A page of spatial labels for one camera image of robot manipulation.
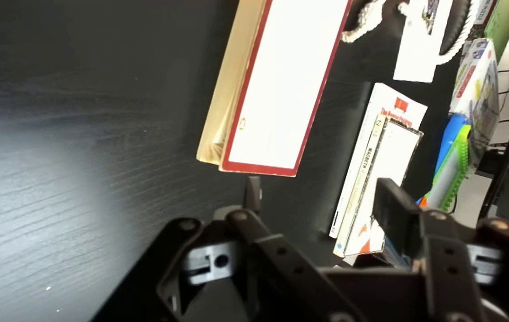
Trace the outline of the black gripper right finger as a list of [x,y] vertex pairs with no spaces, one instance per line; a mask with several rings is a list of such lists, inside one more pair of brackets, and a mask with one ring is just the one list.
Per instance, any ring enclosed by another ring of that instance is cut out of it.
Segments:
[[377,181],[373,215],[400,258],[421,261],[432,322],[486,322],[466,243],[448,215],[421,209],[393,179]]

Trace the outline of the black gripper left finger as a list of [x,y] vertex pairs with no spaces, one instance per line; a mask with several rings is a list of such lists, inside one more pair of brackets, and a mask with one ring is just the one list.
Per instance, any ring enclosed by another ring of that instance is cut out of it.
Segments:
[[262,179],[249,175],[242,202],[221,208],[214,225],[231,243],[231,283],[249,322],[368,322],[282,233],[262,220]]

